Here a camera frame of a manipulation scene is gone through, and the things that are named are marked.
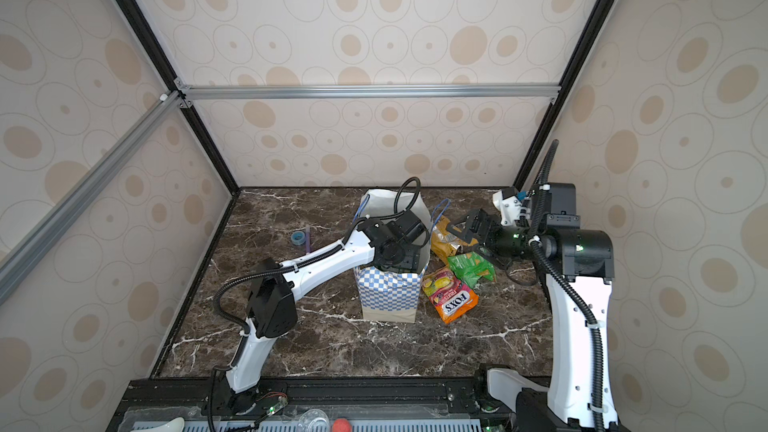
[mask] wall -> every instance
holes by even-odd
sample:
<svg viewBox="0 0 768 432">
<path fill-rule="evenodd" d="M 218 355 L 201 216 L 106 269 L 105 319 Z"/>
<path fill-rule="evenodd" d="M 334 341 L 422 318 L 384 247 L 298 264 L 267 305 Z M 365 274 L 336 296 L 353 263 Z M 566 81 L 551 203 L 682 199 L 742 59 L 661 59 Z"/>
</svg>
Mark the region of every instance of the wall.
<svg viewBox="0 0 768 432">
<path fill-rule="evenodd" d="M 101 432 L 147 377 L 230 195 L 172 112 L 0 307 L 0 430 Z"/>
<path fill-rule="evenodd" d="M 558 82 L 595 0 L 141 0 L 196 85 Z"/>
<path fill-rule="evenodd" d="M 549 98 L 196 103 L 240 186 L 500 186 Z"/>
<path fill-rule="evenodd" d="M 632 430 L 768 423 L 766 26 L 766 0 L 620 0 L 552 135 L 552 177 L 614 242 Z"/>
<path fill-rule="evenodd" d="M 165 87 L 110 0 L 0 0 L 0 259 Z"/>
</svg>

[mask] candy wrapper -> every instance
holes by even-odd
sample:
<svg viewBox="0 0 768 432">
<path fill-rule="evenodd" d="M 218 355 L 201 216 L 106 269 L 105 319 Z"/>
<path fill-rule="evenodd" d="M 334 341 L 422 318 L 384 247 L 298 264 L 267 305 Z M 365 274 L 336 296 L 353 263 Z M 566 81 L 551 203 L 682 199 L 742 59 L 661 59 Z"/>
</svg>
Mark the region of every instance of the candy wrapper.
<svg viewBox="0 0 768 432">
<path fill-rule="evenodd" d="M 467 244 L 460 238 L 451 234 L 446 230 L 446 226 L 450 223 L 447 217 L 441 218 L 435 228 L 432 230 L 432 251 L 440 257 L 443 264 L 448 264 L 448 257 L 461 253 L 464 247 L 475 245 L 478 243 L 476 239 L 473 239 L 471 243 Z"/>
<path fill-rule="evenodd" d="M 447 267 L 425 275 L 422 290 L 437 309 L 442 321 L 447 324 L 478 304 L 477 294 L 458 280 Z"/>
<path fill-rule="evenodd" d="M 475 288 L 480 277 L 485 277 L 491 282 L 496 280 L 493 265 L 475 252 L 448 257 L 448 266 L 456 277 L 471 288 Z"/>
</svg>

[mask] robotic arm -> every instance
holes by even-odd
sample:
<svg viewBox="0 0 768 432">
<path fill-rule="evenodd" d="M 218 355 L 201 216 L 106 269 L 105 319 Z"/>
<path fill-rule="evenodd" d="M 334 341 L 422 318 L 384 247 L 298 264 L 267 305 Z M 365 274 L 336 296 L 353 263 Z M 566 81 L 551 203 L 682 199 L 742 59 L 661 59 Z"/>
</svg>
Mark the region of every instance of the robotic arm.
<svg viewBox="0 0 768 432">
<path fill-rule="evenodd" d="M 520 430 L 618 430 L 608 385 L 605 329 L 614 276 L 612 245 L 605 232 L 581 229 L 572 184 L 548 183 L 556 147 L 554 141 L 529 194 L 514 188 L 494 194 L 501 216 L 471 210 L 452 222 L 448 231 L 466 243 L 477 239 L 475 252 L 502 268 L 514 258 L 532 258 L 552 303 L 551 386 L 543 388 L 509 369 L 492 368 L 487 376 L 489 394 L 517 412 Z M 274 342 L 298 320 L 296 301 L 359 265 L 417 272 L 427 233 L 409 208 L 392 216 L 361 218 L 342 240 L 279 264 L 268 259 L 254 274 L 226 283 L 214 296 L 216 312 L 243 329 L 226 372 L 232 390 L 238 394 L 258 383 Z M 243 321 L 221 311 L 219 299 L 229 288 L 246 282 L 250 298 Z"/>
</svg>

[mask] cable tie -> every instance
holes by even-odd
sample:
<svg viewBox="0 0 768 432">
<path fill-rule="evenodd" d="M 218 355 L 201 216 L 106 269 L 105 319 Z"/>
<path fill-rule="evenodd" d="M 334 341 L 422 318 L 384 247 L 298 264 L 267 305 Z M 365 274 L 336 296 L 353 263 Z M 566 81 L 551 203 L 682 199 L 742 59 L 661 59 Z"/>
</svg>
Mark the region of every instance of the cable tie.
<svg viewBox="0 0 768 432">
<path fill-rule="evenodd" d="M 587 404 L 587 408 L 589 408 L 593 412 L 600 412 L 601 414 L 607 414 L 610 412 L 610 407 L 608 404 L 603 405 L 603 407 L 595 407 L 592 404 Z"/>
</svg>

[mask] dark brown marble surface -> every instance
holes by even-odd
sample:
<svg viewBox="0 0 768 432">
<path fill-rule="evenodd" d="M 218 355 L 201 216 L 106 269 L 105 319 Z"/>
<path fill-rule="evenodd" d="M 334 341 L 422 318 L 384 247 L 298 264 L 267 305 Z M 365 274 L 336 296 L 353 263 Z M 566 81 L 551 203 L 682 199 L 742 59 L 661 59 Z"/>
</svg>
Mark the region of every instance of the dark brown marble surface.
<svg viewBox="0 0 768 432">
<path fill-rule="evenodd" d="M 231 277 L 245 275 L 258 261 L 282 261 L 304 254 L 290 234 L 311 226 L 312 249 L 341 238 L 364 188 L 269 188 L 245 190 L 221 237 L 187 317 L 173 340 L 161 377 L 207 376 L 232 359 L 237 326 L 212 312 L 212 297 Z M 432 210 L 448 197 L 446 215 L 459 218 L 470 208 L 493 210 L 494 191 L 424 189 Z M 442 263 L 433 254 L 429 271 Z M 516 277 L 532 277 L 529 262 Z M 525 288 L 497 273 L 482 282 L 480 301 L 451 324 L 420 294 L 415 324 L 367 322 L 352 271 L 315 288 L 296 304 L 298 325 L 276 343 L 263 376 L 469 376 L 481 362 L 507 364 L 523 375 L 552 373 L 552 314 L 539 286 Z M 247 289 L 224 297 L 227 311 L 244 315 Z"/>
</svg>

